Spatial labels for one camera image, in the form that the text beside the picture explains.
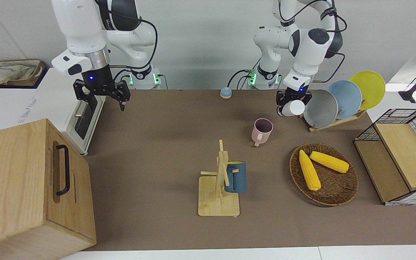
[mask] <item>plate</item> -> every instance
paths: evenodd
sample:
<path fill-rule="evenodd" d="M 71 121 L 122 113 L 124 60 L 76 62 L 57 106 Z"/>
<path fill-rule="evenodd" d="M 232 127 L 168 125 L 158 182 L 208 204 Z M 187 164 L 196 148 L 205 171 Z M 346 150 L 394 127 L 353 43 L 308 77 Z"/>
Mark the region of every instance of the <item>plate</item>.
<path fill-rule="evenodd" d="M 383 77 L 374 71 L 361 71 L 350 78 L 359 87 L 364 102 L 360 110 L 370 109 L 381 102 L 385 96 L 386 84 Z"/>
<path fill-rule="evenodd" d="M 338 114 L 338 103 L 335 97 L 326 90 L 312 91 L 312 98 L 307 103 L 303 116 L 310 126 L 325 128 Z"/>
<path fill-rule="evenodd" d="M 337 119 L 352 117 L 359 110 L 362 93 L 352 81 L 336 81 L 328 87 L 327 91 L 337 99 L 338 109 L 342 109 Z"/>
<path fill-rule="evenodd" d="M 312 161 L 317 171 L 322 188 L 318 191 L 311 191 L 307 188 L 301 165 L 299 164 L 299 150 L 307 155 L 317 151 L 331 155 L 347 162 L 350 167 L 347 173 L 339 173 L 327 168 L 315 161 Z M 359 180 L 351 162 L 335 148 L 322 143 L 305 143 L 298 146 L 290 158 L 290 173 L 298 189 L 309 199 L 326 206 L 338 206 L 350 202 L 359 190 Z"/>

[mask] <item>black handle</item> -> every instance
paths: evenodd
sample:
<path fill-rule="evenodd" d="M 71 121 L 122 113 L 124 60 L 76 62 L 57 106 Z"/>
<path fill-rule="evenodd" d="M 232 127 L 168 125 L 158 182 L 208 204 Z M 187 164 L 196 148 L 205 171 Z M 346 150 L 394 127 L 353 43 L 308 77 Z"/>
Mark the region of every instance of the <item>black handle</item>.
<path fill-rule="evenodd" d="M 62 196 L 70 190 L 70 162 L 68 161 L 68 147 L 66 145 L 57 145 L 56 149 L 64 149 L 65 152 L 65 188 L 61 191 L 56 192 L 58 196 Z"/>

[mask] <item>wooden cabinet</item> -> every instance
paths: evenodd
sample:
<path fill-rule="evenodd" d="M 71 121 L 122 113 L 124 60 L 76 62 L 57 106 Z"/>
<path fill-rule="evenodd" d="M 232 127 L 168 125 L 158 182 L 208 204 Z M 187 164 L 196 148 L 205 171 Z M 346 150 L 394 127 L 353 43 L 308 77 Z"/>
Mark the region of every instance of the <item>wooden cabinet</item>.
<path fill-rule="evenodd" d="M 95 244 L 86 161 L 49 120 L 0 130 L 0 260 L 55 260 Z"/>

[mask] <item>yellow plate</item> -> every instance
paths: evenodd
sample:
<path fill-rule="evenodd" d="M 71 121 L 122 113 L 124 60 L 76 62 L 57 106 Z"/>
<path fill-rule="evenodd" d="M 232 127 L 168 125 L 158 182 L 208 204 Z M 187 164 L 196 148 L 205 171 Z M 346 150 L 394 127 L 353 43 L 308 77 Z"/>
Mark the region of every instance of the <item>yellow plate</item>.
<path fill-rule="evenodd" d="M 385 96 L 385 80 L 376 72 L 368 70 L 358 72 L 350 78 L 350 81 L 359 87 L 362 99 L 365 100 L 360 105 L 360 110 L 367 110 L 378 105 Z"/>

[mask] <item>woven tray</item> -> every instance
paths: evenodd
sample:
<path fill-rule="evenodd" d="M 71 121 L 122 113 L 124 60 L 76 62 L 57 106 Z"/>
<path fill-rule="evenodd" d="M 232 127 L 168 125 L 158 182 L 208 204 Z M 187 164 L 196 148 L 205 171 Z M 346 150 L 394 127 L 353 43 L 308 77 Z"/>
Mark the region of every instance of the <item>woven tray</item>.
<path fill-rule="evenodd" d="M 310 155 L 312 151 L 331 155 L 349 163 L 350 168 L 347 173 L 339 173 L 311 160 L 319 176 L 322 188 L 318 191 L 310 191 L 307 188 L 301 165 L 299 164 L 299 150 L 305 151 L 307 155 Z M 319 204 L 327 206 L 338 206 L 350 202 L 354 199 L 359 189 L 357 174 L 351 162 L 336 149 L 326 144 L 305 143 L 297 147 L 290 158 L 290 173 L 294 183 L 304 195 Z"/>

